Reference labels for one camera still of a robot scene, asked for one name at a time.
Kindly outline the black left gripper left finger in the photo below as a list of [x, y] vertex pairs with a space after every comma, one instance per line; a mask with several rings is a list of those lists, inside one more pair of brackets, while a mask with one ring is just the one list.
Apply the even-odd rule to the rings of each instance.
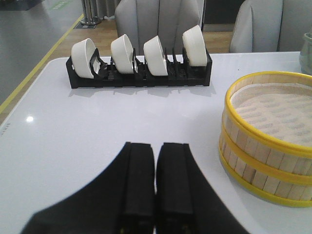
[[155, 162], [151, 145], [127, 142], [85, 187], [37, 212], [23, 234], [151, 234]]

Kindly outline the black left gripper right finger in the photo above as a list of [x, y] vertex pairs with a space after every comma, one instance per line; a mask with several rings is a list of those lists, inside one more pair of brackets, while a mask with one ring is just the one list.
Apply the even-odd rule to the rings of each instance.
[[158, 234], [247, 233], [206, 180], [188, 144], [163, 144], [156, 186]]

